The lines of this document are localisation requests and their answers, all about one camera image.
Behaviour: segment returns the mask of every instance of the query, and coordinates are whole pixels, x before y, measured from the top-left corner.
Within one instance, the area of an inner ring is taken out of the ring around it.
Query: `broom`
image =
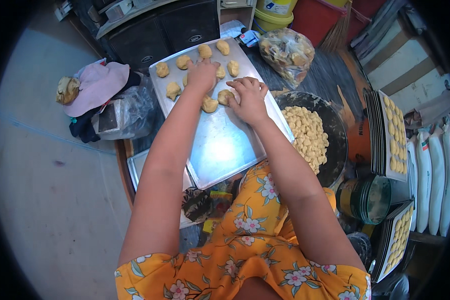
[[[346,16],[340,18],[335,25],[330,29],[321,44],[320,49],[329,52],[335,52],[345,45],[347,39],[348,26],[350,25],[350,15],[352,11],[352,0],[348,0],[345,4]]]

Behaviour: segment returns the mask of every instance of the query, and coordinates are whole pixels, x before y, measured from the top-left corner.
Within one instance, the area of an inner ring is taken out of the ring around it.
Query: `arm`
[[[153,140],[143,166],[119,266],[142,255],[179,252],[183,170],[202,100],[215,86],[218,66],[208,58],[197,66],[187,62],[188,84]]]
[[[257,133],[265,148],[277,190],[288,206],[302,253],[320,265],[365,268],[330,209],[317,176],[285,135],[268,117],[264,98],[267,86],[245,77],[227,84],[240,94],[230,107]]]

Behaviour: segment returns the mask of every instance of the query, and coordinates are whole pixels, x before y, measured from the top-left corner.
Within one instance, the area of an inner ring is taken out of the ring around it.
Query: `concrete floor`
[[[113,141],[83,144],[55,102],[62,76],[100,57],[52,9],[19,39],[0,85],[0,222],[43,299],[116,299],[131,210]]]

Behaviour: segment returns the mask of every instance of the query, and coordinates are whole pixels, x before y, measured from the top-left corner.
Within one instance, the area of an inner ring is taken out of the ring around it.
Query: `black bowl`
[[[324,99],[311,93],[286,92],[275,98],[278,107],[284,110],[287,106],[305,107],[316,111],[323,121],[323,132],[328,134],[327,162],[320,165],[317,175],[322,187],[332,187],[340,179],[348,157],[348,140],[345,127],[338,112]]]

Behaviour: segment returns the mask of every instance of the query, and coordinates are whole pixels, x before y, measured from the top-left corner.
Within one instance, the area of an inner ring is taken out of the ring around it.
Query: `pink hat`
[[[129,65],[118,62],[110,62],[106,66],[89,64],[80,75],[78,96],[72,103],[63,105],[63,111],[70,117],[79,117],[101,106],[127,84],[129,70]]]

